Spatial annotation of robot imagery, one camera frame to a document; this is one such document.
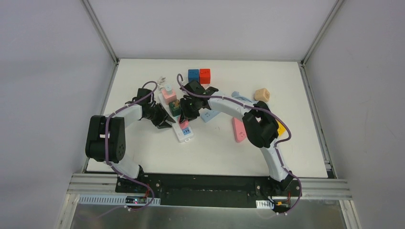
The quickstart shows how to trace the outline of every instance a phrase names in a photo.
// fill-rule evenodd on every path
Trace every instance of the robotic hand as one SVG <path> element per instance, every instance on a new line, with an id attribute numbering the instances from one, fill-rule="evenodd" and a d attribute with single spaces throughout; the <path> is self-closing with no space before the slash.
<path id="1" fill-rule="evenodd" d="M 192 121 L 196 119 L 200 116 L 199 110 L 202 108 L 220 111 L 242 120 L 247 138 L 254 146 L 260 148 L 266 160 L 270 174 L 269 180 L 272 181 L 277 189 L 285 190 L 288 187 L 293 180 L 293 176 L 287 172 L 289 170 L 286 166 L 282 166 L 282 164 L 285 164 L 284 158 L 282 154 L 278 155 L 274 148 L 274 144 L 278 138 L 277 121 L 266 112 L 245 107 L 250 106 L 269 110 L 266 103 L 257 102 L 253 104 L 243 102 L 243 105 L 238 105 L 223 99 L 225 95 L 218 91 L 218 89 L 214 87 L 204 89 L 197 81 L 189 82 L 184 88 L 193 94 L 207 97 L 200 98 L 189 94 L 180 99 L 182 108 L 180 116 L 181 123 L 185 120 Z M 151 90 L 149 89 L 139 88 L 137 97 L 134 97 L 132 101 L 128 103 L 140 100 L 150 94 L 150 92 Z M 128 108 L 110 119 L 109 136 L 107 136 L 108 158 L 121 173 L 132 178 L 137 178 L 140 171 L 142 171 L 142 167 L 125 156 L 125 128 L 142 118 L 151 120 L 158 129 L 169 128 L 171 125 L 167 121 L 172 123 L 175 121 L 169 116 L 161 104 L 157 104 L 156 101 L 154 101 L 152 95 L 150 95 L 150 98 L 138 104 L 130 104 L 127 106 Z M 106 156 L 106 121 L 107 118 L 105 116 L 92 116 L 87 135 L 86 155 L 99 162 L 105 161 Z"/>

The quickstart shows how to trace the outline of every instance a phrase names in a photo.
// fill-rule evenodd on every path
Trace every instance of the red block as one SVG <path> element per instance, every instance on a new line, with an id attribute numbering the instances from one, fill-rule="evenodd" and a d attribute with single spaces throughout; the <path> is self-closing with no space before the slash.
<path id="1" fill-rule="evenodd" d="M 211 70 L 209 68 L 200 69 L 200 84 L 209 84 L 211 82 Z"/>

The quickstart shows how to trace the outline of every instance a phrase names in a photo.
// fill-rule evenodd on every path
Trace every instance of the green cube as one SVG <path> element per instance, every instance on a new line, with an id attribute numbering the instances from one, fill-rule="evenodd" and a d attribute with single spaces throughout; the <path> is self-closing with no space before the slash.
<path id="1" fill-rule="evenodd" d="M 169 109 L 170 109 L 171 115 L 173 115 L 174 117 L 180 115 L 180 113 L 181 113 L 180 100 L 176 99 L 176 100 L 170 102 Z"/>

